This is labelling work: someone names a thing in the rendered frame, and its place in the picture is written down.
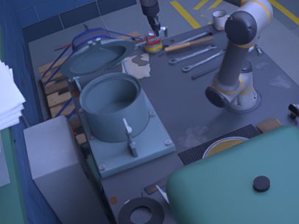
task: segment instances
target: wooden pallet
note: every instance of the wooden pallet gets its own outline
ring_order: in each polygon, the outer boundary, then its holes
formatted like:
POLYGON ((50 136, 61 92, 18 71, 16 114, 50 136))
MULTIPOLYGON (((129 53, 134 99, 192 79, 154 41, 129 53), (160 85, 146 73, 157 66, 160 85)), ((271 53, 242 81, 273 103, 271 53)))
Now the wooden pallet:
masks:
MULTIPOLYGON (((131 35, 131 36, 134 36, 137 38, 141 37, 137 31, 128 33, 128 35, 131 35)), ((119 39, 130 39, 127 36, 120 36, 118 38, 119 39)), ((47 63, 46 65, 39 67, 38 70, 42 76, 41 82, 43 84, 46 83, 47 80, 52 76, 52 74, 53 74, 52 72, 56 71, 56 69, 58 69, 66 59, 67 59, 67 57, 60 58, 56 62, 56 64, 53 65, 52 69, 45 74, 44 77, 43 77, 44 73, 53 64, 53 62, 47 63)), ((46 84, 46 86, 44 87, 52 118, 55 118, 55 116, 63 108, 63 104, 65 104, 66 102, 68 102, 69 99, 71 99, 72 94, 73 94, 73 97, 80 96, 79 91, 74 91, 74 92, 67 91, 68 90, 68 81, 62 80, 63 78, 64 78, 64 76, 59 71, 58 73, 56 73, 55 76, 53 76, 51 81, 48 82, 46 84)), ((69 105, 61 112, 60 116, 62 116, 62 115, 68 116, 73 110, 74 110, 74 105, 69 105)), ((71 124, 71 128, 73 130, 76 130, 81 127, 79 119, 70 121, 70 124, 71 124)), ((87 142, 84 134, 77 135, 76 139, 78 140, 78 143, 80 145, 85 144, 87 142)))

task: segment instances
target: yellow ring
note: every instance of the yellow ring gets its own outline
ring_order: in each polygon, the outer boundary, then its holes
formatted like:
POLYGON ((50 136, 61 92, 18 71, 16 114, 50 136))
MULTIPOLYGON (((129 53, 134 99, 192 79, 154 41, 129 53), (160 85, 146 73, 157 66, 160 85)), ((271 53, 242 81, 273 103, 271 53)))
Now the yellow ring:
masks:
POLYGON ((148 52, 155 52, 162 48, 162 42, 158 46, 155 47, 144 47, 148 52))
POLYGON ((245 91, 245 92, 241 92, 241 93, 239 93, 239 95, 244 95, 244 94, 248 94, 250 91, 252 91, 253 90, 253 87, 251 87, 250 88, 250 90, 247 90, 247 91, 245 91))
POLYGON ((235 44, 235 43, 233 43, 233 42, 231 42, 231 43, 232 43, 233 45, 238 46, 238 47, 241 47, 241 48, 250 48, 250 47, 256 45, 256 42, 255 42, 254 44, 252 44, 252 45, 238 45, 238 44, 235 44))
POLYGON ((245 0, 241 0, 240 7, 242 7, 244 3, 245 3, 245 0))
POLYGON ((243 80, 241 79, 241 77, 239 77, 239 81, 240 81, 240 83, 241 83, 241 85, 242 85, 242 90, 243 90, 243 88, 244 88, 244 83, 243 83, 243 80))
POLYGON ((233 94, 234 92, 236 92, 238 90, 238 88, 235 91, 223 91, 221 89, 219 89, 218 87, 216 87, 214 81, 213 81, 213 86, 215 87, 216 90, 218 90, 219 92, 222 92, 223 94, 233 94))
POLYGON ((266 13, 268 15, 268 24, 269 24, 270 23, 270 19, 271 19, 269 10, 262 3, 258 2, 258 1, 248 1, 248 2, 255 2, 255 3, 257 3, 257 4, 259 4, 260 6, 263 7, 263 9, 266 11, 266 13))

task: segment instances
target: black ring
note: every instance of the black ring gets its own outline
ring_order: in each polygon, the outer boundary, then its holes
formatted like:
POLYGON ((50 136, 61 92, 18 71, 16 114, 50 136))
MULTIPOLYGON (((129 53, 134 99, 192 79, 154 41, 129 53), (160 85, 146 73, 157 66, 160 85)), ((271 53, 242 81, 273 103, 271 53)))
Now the black ring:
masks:
POLYGON ((131 215, 137 209, 146 208, 152 212, 152 217, 145 224, 162 224, 164 221, 164 210, 162 205, 150 197, 137 197, 122 206, 119 212, 120 224, 135 224, 131 221, 131 215))

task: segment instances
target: robotic arm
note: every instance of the robotic arm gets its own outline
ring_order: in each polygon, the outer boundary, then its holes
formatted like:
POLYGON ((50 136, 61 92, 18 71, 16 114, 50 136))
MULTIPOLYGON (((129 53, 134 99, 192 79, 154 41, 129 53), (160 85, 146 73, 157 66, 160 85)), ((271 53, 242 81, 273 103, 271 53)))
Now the robotic arm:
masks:
POLYGON ((246 60, 248 49, 256 44, 261 31, 273 17, 268 0, 225 0, 240 8, 225 24, 228 47, 219 72, 205 95, 215 106, 230 106, 235 110, 247 110, 256 103, 252 66, 246 60))
POLYGON ((152 27, 152 30, 155 32, 155 36, 159 36, 159 30, 161 24, 158 20, 157 14, 159 13, 159 4, 158 0, 140 0, 142 13, 147 17, 149 25, 152 27))

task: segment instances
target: yellow stripe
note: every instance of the yellow stripe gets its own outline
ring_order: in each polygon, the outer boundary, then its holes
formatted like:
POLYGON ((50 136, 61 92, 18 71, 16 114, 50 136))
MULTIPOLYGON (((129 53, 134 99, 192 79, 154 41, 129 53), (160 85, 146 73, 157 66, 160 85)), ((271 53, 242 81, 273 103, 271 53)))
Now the yellow stripe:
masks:
POLYGON ((241 92, 241 93, 239 93, 239 95, 244 95, 244 94, 248 94, 250 91, 252 91, 253 90, 253 87, 251 87, 250 88, 250 90, 247 90, 247 91, 245 91, 245 92, 241 92))
POLYGON ((215 7, 217 7, 218 6, 218 4, 220 4, 221 3, 221 1, 222 0, 217 0, 217 1, 215 1, 209 8, 208 8, 208 10, 210 10, 210 9, 213 9, 213 8, 215 8, 215 7))
POLYGON ((236 46, 238 46, 238 47, 242 47, 242 48, 250 48, 250 47, 256 45, 256 43, 251 44, 251 45, 238 45, 238 44, 235 44, 235 43, 233 43, 233 42, 231 42, 231 43, 232 43, 233 45, 236 45, 236 46))
POLYGON ((284 15, 292 19, 297 25, 299 25, 299 18, 296 17, 294 14, 292 14, 290 11, 288 11, 285 7, 283 7, 281 4, 279 4, 276 0, 269 0, 269 2, 277 7, 284 15))
POLYGON ((190 23, 190 25, 192 25, 194 29, 201 27, 177 1, 171 1, 170 4, 190 23))
POLYGON ((223 91, 221 89, 219 89, 218 87, 216 87, 214 81, 213 81, 213 86, 215 87, 216 90, 218 90, 219 92, 222 92, 223 94, 233 94, 234 92, 236 92, 238 89, 236 89, 235 91, 223 91))
POLYGON ((242 7, 244 3, 245 3, 245 0, 241 0, 240 7, 242 7))
POLYGON ((244 83, 243 83, 243 80, 239 77, 239 81, 240 81, 240 83, 241 83, 241 85, 242 85, 242 89, 244 88, 244 83))
POLYGON ((207 3, 208 0, 202 0, 195 8, 194 10, 199 10, 205 3, 207 3))
POLYGON ((148 47, 148 46, 144 46, 144 48, 148 51, 148 52, 155 52, 159 49, 162 48, 162 42, 160 42, 160 44, 158 46, 155 47, 148 47))
POLYGON ((269 23, 270 23, 270 20, 271 20, 271 16, 270 16, 269 10, 268 10, 262 3, 258 2, 258 1, 247 1, 246 3, 248 3, 248 2, 254 2, 254 3, 257 3, 257 4, 259 4, 260 6, 263 7, 263 9, 266 11, 266 13, 267 13, 267 15, 268 15, 268 24, 269 24, 269 23))

